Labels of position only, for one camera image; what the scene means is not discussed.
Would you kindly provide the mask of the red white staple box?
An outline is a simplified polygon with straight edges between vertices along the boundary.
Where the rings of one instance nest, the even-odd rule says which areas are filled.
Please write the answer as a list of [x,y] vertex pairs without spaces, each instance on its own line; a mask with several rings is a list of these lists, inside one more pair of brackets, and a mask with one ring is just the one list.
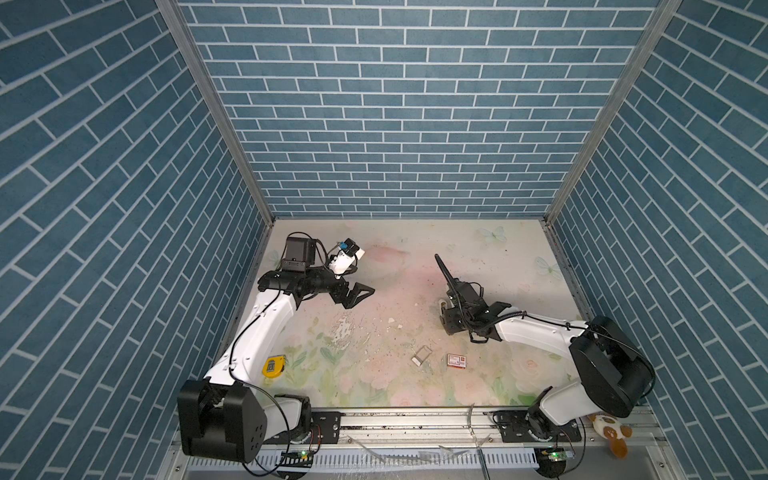
[[446,365],[449,368],[466,369],[467,358],[464,355],[449,353],[446,356]]

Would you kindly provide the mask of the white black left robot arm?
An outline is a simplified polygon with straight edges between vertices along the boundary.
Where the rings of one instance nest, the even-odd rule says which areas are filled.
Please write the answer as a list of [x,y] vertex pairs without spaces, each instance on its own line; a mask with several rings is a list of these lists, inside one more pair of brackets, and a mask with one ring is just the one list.
[[286,238],[277,269],[257,281],[255,303],[219,360],[198,380],[186,381],[177,397],[180,440],[185,455],[241,464],[253,462],[262,445],[284,435],[285,442],[313,437],[308,398],[269,395],[261,404],[260,383],[277,371],[269,354],[301,304],[319,294],[351,309],[373,288],[350,285],[363,249],[346,239],[334,249],[304,232]]

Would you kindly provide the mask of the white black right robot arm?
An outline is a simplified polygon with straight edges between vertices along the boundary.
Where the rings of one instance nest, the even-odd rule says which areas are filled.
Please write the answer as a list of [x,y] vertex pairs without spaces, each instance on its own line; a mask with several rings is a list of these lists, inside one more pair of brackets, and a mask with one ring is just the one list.
[[529,432],[539,441],[590,414],[626,418],[655,386],[656,372],[648,358],[608,317],[566,321],[509,303],[489,304],[473,284],[458,280],[449,285],[447,295],[439,301],[439,319],[447,334],[466,332],[475,344],[523,344],[565,362],[571,379],[543,388],[526,413]]

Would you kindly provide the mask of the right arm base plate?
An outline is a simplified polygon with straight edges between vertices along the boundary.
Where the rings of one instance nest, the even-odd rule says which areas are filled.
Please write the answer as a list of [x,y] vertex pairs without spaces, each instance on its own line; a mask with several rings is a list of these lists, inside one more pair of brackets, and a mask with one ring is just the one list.
[[577,420],[556,426],[546,423],[542,429],[534,427],[525,409],[502,409],[487,414],[499,430],[504,443],[538,442],[553,443],[556,440],[576,444],[583,440],[582,428]]

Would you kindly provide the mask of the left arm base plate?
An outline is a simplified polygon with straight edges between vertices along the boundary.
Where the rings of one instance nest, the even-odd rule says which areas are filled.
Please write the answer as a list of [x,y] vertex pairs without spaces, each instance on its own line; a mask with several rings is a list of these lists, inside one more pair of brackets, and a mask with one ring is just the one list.
[[335,445],[339,442],[341,433],[340,411],[311,411],[302,413],[298,426],[289,433],[291,443],[307,443],[312,437],[312,443],[320,446]]

